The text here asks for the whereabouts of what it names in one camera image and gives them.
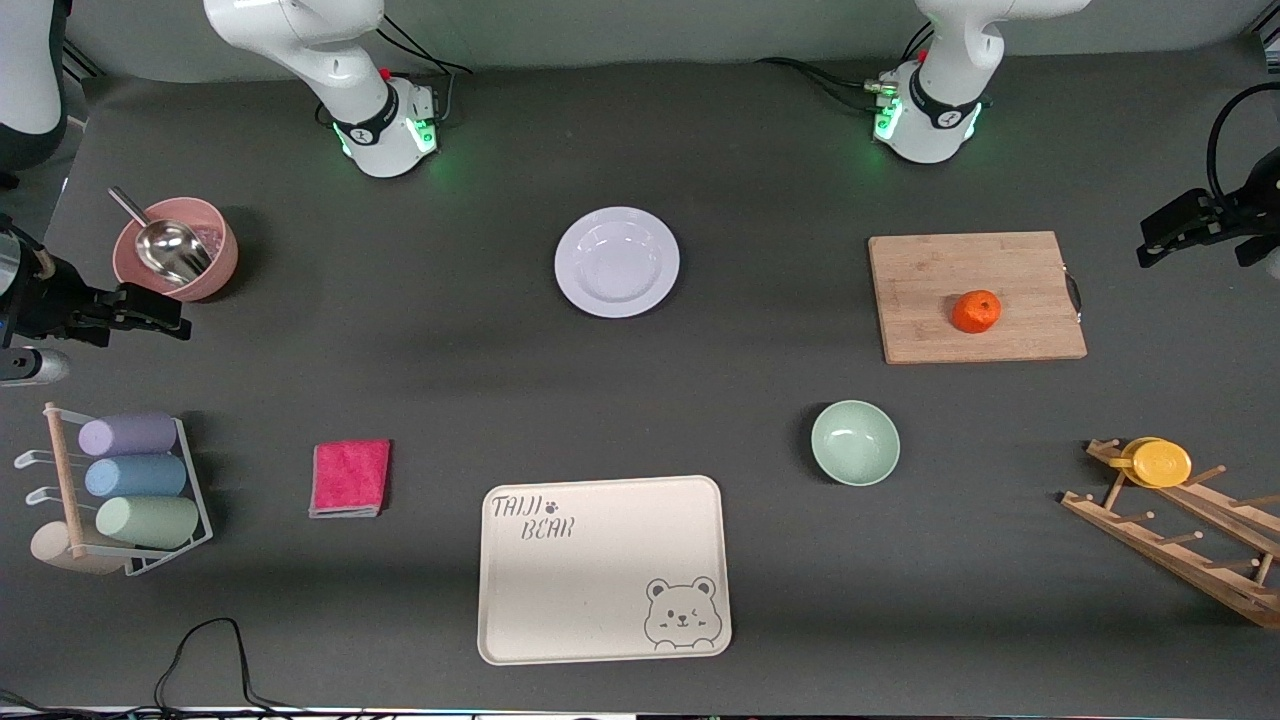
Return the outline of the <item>orange mandarin fruit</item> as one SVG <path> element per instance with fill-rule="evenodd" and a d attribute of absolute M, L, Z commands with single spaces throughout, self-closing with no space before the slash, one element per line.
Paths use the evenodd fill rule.
<path fill-rule="evenodd" d="M 950 313 L 951 324 L 960 332 L 980 334 L 991 331 L 1001 319 L 1004 305 L 995 292 L 974 290 L 960 295 Z"/>

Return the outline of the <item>white round plate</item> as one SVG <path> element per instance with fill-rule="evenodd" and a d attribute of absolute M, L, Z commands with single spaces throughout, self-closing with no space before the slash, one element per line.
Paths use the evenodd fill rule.
<path fill-rule="evenodd" d="M 607 319 L 658 306 L 678 279 L 682 258 L 671 228 L 637 208 L 602 208 L 561 236 L 556 283 L 579 310 Z"/>

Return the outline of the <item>metal scoop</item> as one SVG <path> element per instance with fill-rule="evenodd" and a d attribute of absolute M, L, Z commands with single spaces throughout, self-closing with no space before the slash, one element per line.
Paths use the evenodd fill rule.
<path fill-rule="evenodd" d="M 200 278 L 212 264 L 212 256 L 195 229 L 183 222 L 152 218 L 122 188 L 108 193 L 140 224 L 134 254 L 156 275 L 174 286 Z"/>

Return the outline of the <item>pink bowl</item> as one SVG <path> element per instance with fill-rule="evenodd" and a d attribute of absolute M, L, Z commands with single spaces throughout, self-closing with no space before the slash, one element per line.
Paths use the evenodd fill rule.
<path fill-rule="evenodd" d="M 111 255 L 113 270 L 119 282 L 134 283 L 182 302 L 210 299 L 230 282 L 239 260 L 239 247 L 236 233 L 216 206 L 202 199 L 174 197 L 155 202 L 146 208 L 146 211 L 150 217 L 183 222 L 192 227 L 201 240 L 211 240 L 209 245 L 211 266 L 182 287 L 163 279 L 138 258 L 134 240 L 141 225 L 131 220 L 116 237 Z"/>

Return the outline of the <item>purple cup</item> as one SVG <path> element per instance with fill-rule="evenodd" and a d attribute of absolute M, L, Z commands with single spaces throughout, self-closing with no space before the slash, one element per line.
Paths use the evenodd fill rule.
<path fill-rule="evenodd" d="M 91 457 L 168 454 L 177 442 L 177 424 L 164 413 L 101 416 L 83 424 L 78 446 Z"/>

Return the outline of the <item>blue cup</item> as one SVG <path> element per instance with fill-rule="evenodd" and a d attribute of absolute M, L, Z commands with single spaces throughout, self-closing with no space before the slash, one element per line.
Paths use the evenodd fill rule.
<path fill-rule="evenodd" d="M 84 487 L 95 497 L 179 496 L 187 483 L 186 461 L 170 454 L 102 457 L 84 474 Z"/>

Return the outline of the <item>pale green cup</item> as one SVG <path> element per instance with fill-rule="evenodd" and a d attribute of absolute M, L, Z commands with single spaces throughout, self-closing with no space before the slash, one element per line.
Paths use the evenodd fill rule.
<path fill-rule="evenodd" d="M 133 546 L 177 550 L 196 533 L 197 505 L 186 497 L 125 496 L 108 500 L 95 518 L 100 534 Z"/>

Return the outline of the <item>bamboo cutting board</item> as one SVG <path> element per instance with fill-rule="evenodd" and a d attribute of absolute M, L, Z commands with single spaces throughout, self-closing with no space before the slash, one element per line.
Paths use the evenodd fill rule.
<path fill-rule="evenodd" d="M 1051 231 L 877 236 L 868 252 L 891 365 L 1087 355 L 1071 281 Z M 1002 306 L 982 333 L 966 333 L 951 319 L 955 302 L 970 291 L 989 291 Z"/>

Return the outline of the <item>beige cup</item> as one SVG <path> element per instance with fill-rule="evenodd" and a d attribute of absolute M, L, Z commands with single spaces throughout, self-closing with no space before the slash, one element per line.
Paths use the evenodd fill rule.
<path fill-rule="evenodd" d="M 122 570 L 129 562 L 125 557 L 93 553 L 74 559 L 70 548 L 70 532 L 61 520 L 50 521 L 36 530 L 29 542 L 29 551 L 33 557 L 54 568 L 92 575 L 106 575 Z"/>

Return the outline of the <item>pink folded cloth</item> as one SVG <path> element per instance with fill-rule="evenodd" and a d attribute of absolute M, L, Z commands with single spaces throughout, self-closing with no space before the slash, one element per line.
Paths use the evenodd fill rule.
<path fill-rule="evenodd" d="M 385 503 L 390 439 L 316 445 L 308 518 L 375 518 Z"/>

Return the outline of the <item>wooden peg drying rack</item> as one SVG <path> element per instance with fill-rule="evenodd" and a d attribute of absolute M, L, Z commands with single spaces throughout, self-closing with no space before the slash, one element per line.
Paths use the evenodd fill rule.
<path fill-rule="evenodd" d="M 1238 498 L 1208 483 L 1226 471 L 1224 465 L 1196 470 L 1181 486 L 1149 489 L 1126 479 L 1105 460 L 1120 455 L 1134 439 L 1091 439 L 1085 454 L 1115 478 L 1106 495 L 1065 491 L 1059 503 L 1091 527 L 1124 543 L 1148 561 L 1216 600 L 1256 626 L 1280 632 L 1280 492 Z M 1162 536 L 1148 527 L 1155 512 L 1119 512 L 1115 506 L 1128 488 L 1149 491 L 1176 510 L 1249 550 L 1245 559 L 1213 560 L 1192 548 L 1204 530 Z"/>

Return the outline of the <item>light green bowl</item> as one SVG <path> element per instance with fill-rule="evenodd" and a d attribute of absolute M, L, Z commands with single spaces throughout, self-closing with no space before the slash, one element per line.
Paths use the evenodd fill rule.
<path fill-rule="evenodd" d="M 893 420 L 878 406 L 845 400 L 824 407 L 810 432 L 812 455 L 831 479 L 854 487 L 890 477 L 901 456 Z"/>

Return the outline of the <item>cream bear print tray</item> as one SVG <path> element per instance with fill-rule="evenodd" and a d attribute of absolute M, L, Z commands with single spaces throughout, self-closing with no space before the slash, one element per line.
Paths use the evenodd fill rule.
<path fill-rule="evenodd" d="M 727 570 L 709 477 L 498 486 L 477 652 L 495 666 L 713 657 L 733 638 Z"/>

